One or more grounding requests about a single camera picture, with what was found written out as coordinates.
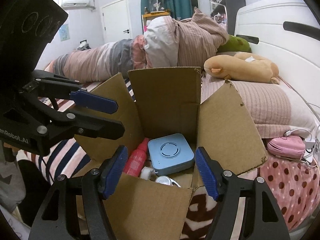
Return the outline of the white bed headboard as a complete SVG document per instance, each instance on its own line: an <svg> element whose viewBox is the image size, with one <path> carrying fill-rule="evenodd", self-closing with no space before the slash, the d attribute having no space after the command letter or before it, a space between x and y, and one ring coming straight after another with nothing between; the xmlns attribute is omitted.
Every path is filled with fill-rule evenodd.
<svg viewBox="0 0 320 240"><path fill-rule="evenodd" d="M303 0L261 0L238 10L235 34L273 61L302 98L319 105L319 23Z"/></svg>

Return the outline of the light blue square device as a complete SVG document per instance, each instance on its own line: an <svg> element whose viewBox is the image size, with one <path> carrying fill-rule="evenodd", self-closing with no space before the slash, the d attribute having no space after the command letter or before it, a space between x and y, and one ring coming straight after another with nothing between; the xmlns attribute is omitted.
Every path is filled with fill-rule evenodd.
<svg viewBox="0 0 320 240"><path fill-rule="evenodd" d="M148 142L151 163L158 176L181 172L194 164L194 153L181 133Z"/></svg>

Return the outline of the silver round tin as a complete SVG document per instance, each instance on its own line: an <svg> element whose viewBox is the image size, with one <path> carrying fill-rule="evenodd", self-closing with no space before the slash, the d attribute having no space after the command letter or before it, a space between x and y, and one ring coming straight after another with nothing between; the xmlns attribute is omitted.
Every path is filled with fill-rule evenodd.
<svg viewBox="0 0 320 240"><path fill-rule="evenodd" d="M159 176L156 178L155 182L163 185L181 187L179 183L177 183L175 180L171 179L168 176Z"/></svg>

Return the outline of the green plush toy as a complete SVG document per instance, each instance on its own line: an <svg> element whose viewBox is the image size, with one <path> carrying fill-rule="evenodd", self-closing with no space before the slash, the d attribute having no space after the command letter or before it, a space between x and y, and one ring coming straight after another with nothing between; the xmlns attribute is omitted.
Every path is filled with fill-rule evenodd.
<svg viewBox="0 0 320 240"><path fill-rule="evenodd" d="M244 38L229 35L228 41L224 45L219 46L217 52L224 53L231 51L240 51L247 53L252 52L249 42L247 40L245 40Z"/></svg>

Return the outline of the pink pouch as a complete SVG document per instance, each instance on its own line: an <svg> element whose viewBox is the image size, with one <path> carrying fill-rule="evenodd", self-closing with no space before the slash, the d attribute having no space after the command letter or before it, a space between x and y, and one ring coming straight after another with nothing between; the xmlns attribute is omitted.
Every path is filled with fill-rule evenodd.
<svg viewBox="0 0 320 240"><path fill-rule="evenodd" d="M268 152L272 155L300 160L306 150L301 137L289 135L266 140Z"/></svg>

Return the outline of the small white dropper bottle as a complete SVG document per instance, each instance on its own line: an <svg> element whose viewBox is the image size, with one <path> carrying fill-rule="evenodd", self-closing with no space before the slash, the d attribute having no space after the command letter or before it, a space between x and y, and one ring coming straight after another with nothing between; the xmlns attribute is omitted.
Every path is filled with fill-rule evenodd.
<svg viewBox="0 0 320 240"><path fill-rule="evenodd" d="M141 179L155 181L157 176L155 170L150 167L143 167L139 176Z"/></svg>

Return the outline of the pink polka dot cloth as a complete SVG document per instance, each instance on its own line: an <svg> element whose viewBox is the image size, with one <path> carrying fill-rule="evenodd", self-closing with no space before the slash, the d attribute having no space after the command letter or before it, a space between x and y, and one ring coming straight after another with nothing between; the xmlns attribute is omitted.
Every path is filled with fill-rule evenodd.
<svg viewBox="0 0 320 240"><path fill-rule="evenodd" d="M319 205L319 167L272 155L259 168L241 174L253 180L262 177L280 207L291 238L299 239ZM183 225L181 239L204 239L217 213L217 202L205 187L195 190Z"/></svg>

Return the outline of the brown cardboard box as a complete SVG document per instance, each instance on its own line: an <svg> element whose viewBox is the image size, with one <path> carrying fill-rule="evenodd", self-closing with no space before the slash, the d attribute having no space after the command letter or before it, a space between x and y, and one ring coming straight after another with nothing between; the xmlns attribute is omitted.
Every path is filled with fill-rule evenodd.
<svg viewBox="0 0 320 240"><path fill-rule="evenodd" d="M118 140L75 139L89 157L102 163L119 145L132 152L144 138L181 133L192 148L202 146L209 156L234 174L250 171L267 160L261 136L236 90L224 81L201 100L201 69L170 67L129 72L132 93L121 74L93 90L116 100L110 118L121 121L125 133ZM199 174L188 172L188 185L165 186L123 174L104 207L117 239L179 239Z"/></svg>

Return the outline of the white air conditioner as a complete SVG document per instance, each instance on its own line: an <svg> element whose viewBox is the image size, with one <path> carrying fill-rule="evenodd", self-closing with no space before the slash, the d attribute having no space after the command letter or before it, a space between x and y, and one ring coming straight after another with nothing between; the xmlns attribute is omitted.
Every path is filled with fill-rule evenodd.
<svg viewBox="0 0 320 240"><path fill-rule="evenodd" d="M91 2L91 0L61 0L61 7L65 10L95 9L94 2Z"/></svg>

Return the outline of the cluttered wall shelf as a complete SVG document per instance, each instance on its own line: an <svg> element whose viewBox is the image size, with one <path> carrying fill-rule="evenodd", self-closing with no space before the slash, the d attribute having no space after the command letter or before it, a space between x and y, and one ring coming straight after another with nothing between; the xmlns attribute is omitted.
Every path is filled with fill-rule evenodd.
<svg viewBox="0 0 320 240"><path fill-rule="evenodd" d="M219 24L227 25L226 0L210 0L211 18Z"/></svg>

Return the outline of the pink ribbed pillow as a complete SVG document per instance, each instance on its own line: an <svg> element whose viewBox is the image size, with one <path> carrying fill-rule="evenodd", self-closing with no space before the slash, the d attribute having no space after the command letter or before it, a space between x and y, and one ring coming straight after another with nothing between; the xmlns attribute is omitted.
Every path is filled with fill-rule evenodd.
<svg viewBox="0 0 320 240"><path fill-rule="evenodd" d="M202 76L199 141L275 138L289 130L307 138L315 135L316 129L310 108L284 83Z"/></svg>

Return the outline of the white door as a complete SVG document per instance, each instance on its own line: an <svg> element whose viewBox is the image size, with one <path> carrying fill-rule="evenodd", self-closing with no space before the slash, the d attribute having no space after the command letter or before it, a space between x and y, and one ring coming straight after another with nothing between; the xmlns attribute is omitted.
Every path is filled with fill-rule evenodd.
<svg viewBox="0 0 320 240"><path fill-rule="evenodd" d="M127 0L116 0L101 8L104 41L116 42L132 38Z"/></svg>

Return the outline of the red pink bottle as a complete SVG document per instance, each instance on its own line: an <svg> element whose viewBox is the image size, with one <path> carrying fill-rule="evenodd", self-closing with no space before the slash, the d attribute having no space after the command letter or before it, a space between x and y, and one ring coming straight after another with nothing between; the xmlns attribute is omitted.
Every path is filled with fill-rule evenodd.
<svg viewBox="0 0 320 240"><path fill-rule="evenodd" d="M149 138L144 138L138 147L131 153L123 170L125 174L134 177L138 177L140 175L147 159L148 142Z"/></svg>

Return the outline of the grey star patterned cloth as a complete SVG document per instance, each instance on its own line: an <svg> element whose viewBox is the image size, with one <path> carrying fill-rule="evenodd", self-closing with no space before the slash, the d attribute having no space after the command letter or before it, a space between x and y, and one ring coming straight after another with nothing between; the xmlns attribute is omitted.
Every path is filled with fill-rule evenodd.
<svg viewBox="0 0 320 240"><path fill-rule="evenodd" d="M1 206L12 213L24 200L25 185L17 161L1 162Z"/></svg>

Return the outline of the tan plush toy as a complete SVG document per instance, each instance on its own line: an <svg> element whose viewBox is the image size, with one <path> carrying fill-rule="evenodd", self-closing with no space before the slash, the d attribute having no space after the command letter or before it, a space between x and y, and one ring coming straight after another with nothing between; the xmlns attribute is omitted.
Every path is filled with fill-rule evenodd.
<svg viewBox="0 0 320 240"><path fill-rule="evenodd" d="M216 55L207 59L203 67L207 74L219 79L280 84L278 66L252 53Z"/></svg>

